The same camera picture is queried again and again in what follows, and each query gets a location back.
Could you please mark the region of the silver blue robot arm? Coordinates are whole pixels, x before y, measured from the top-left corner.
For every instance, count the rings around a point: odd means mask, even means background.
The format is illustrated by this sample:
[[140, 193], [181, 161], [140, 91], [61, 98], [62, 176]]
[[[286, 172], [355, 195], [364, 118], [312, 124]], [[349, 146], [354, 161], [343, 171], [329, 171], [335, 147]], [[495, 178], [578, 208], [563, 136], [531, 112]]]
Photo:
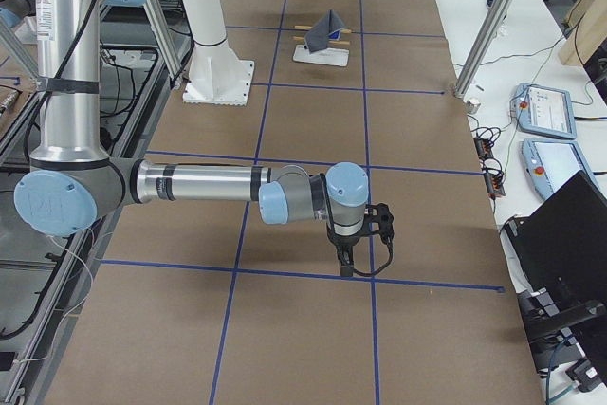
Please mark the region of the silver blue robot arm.
[[14, 191], [22, 219], [44, 234], [68, 236], [155, 199], [255, 201], [268, 224], [324, 220], [341, 274], [354, 275], [353, 248], [370, 234], [373, 213], [367, 175], [356, 164], [310, 175], [297, 166], [155, 164], [108, 155], [100, 140], [102, 1], [35, 0], [41, 139]]

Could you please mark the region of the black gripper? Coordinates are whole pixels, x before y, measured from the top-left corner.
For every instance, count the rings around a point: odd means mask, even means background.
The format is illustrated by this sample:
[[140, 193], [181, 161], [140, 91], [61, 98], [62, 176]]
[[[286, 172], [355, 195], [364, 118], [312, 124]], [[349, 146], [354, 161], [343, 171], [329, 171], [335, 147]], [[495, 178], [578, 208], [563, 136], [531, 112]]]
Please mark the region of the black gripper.
[[353, 247], [362, 238], [368, 235], [368, 228], [363, 225], [356, 233], [350, 235], [337, 234], [330, 226], [327, 228], [327, 237], [336, 248], [340, 263], [341, 276], [354, 275]]

